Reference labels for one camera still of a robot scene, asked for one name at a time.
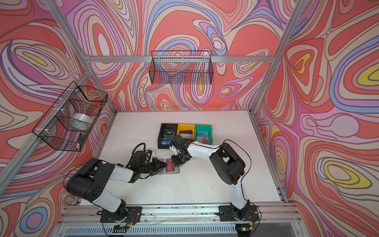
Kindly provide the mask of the grey card holder wallet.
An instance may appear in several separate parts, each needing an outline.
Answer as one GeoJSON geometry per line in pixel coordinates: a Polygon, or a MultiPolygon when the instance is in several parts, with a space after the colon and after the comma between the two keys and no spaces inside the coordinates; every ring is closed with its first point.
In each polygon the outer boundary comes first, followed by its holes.
{"type": "Polygon", "coordinates": [[[167,164],[167,166],[160,170],[157,175],[166,175],[166,174],[179,174],[180,173],[180,168],[175,167],[174,163],[171,159],[159,159],[159,161],[164,162],[167,164]]]}

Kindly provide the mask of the red credit card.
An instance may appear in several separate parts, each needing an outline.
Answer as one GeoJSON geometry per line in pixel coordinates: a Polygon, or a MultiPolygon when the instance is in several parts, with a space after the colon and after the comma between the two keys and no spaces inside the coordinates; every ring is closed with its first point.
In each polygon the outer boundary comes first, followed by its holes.
{"type": "Polygon", "coordinates": [[[165,161],[167,163],[167,167],[165,168],[165,172],[169,174],[178,173],[178,168],[174,166],[171,159],[167,159],[165,161]]]}

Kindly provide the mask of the blue credit card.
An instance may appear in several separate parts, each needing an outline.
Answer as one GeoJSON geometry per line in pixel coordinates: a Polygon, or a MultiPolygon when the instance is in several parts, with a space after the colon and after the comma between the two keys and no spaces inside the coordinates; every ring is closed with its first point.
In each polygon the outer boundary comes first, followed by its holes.
{"type": "Polygon", "coordinates": [[[166,140],[158,140],[158,148],[159,149],[169,149],[170,143],[172,142],[171,139],[166,139],[166,140]]]}

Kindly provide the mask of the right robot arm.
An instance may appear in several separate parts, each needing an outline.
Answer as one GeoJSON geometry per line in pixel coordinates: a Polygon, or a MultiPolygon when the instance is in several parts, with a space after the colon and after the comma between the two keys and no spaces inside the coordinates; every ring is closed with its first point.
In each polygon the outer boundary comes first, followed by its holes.
{"type": "Polygon", "coordinates": [[[219,178],[229,186],[232,198],[230,205],[219,207],[220,219],[242,221],[246,218],[250,208],[242,185],[246,164],[229,143],[223,142],[214,146],[197,141],[185,141],[177,135],[170,142],[169,150],[173,152],[171,159],[176,167],[192,158],[210,161],[219,178]]]}

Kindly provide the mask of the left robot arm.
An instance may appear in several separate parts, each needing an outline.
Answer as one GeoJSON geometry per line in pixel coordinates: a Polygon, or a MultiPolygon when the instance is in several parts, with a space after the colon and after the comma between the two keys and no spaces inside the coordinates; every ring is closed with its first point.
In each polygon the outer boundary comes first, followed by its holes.
{"type": "Polygon", "coordinates": [[[132,184],[166,169],[167,163],[154,158],[153,154],[152,150],[146,149],[145,143],[140,143],[133,149],[125,166],[92,158],[64,184],[64,187],[70,194],[101,208],[106,222],[125,222],[130,214],[134,219],[132,222],[135,223],[138,221],[136,214],[128,210],[123,199],[107,190],[106,185],[110,180],[132,184]]]}

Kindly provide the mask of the black plastic bin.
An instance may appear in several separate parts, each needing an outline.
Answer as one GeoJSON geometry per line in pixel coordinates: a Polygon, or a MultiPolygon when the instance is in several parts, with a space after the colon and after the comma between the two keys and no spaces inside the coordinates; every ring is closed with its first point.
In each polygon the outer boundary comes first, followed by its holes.
{"type": "Polygon", "coordinates": [[[173,140],[174,137],[177,135],[177,127],[177,123],[162,123],[159,129],[158,140],[173,140]]]}

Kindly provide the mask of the yellow plastic bin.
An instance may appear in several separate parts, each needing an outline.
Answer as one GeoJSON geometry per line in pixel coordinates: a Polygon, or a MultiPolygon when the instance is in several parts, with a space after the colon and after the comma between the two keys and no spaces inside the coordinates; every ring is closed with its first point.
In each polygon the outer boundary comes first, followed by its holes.
{"type": "Polygon", "coordinates": [[[194,140],[194,124],[178,124],[177,135],[179,135],[185,141],[194,140]]]}

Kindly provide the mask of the green plastic bin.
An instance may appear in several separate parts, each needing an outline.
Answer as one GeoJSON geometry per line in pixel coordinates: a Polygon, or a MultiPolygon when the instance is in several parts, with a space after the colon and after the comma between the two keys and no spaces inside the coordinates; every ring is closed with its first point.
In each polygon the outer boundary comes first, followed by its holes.
{"type": "Polygon", "coordinates": [[[212,125],[196,124],[195,130],[194,130],[194,139],[197,142],[212,145],[213,144],[212,125]]]}

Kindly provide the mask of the white tape roll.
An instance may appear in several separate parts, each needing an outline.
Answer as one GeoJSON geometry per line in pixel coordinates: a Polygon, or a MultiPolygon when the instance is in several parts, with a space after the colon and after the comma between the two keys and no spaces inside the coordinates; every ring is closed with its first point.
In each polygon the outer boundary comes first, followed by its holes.
{"type": "Polygon", "coordinates": [[[92,123],[93,119],[82,113],[74,113],[69,121],[70,126],[78,131],[90,130],[92,123]]]}

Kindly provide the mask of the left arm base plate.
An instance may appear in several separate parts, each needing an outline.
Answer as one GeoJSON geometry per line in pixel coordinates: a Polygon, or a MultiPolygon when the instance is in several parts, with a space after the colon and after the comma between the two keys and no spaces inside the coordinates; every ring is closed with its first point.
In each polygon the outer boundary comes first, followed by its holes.
{"type": "Polygon", "coordinates": [[[105,209],[101,211],[101,223],[126,223],[136,224],[140,222],[142,213],[141,206],[121,207],[116,212],[109,212],[105,209]]]}

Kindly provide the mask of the aluminium front rail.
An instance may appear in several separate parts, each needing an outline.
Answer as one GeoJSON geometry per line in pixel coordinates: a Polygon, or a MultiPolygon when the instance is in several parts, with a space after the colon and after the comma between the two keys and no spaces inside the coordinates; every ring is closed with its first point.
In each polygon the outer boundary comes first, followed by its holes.
{"type": "Polygon", "coordinates": [[[257,203],[243,220],[222,221],[220,203],[142,205],[126,223],[102,223],[100,208],[65,208],[54,237],[307,237],[298,209],[257,203]]]}

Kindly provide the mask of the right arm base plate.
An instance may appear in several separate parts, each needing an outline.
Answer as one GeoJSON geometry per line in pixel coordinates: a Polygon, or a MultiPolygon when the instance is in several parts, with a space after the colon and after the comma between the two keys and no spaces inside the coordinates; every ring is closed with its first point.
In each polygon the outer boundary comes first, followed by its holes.
{"type": "Polygon", "coordinates": [[[250,221],[255,223],[260,220],[260,213],[254,205],[247,204],[242,209],[238,209],[232,204],[229,204],[221,205],[218,209],[219,212],[215,214],[220,217],[222,222],[250,221]]]}

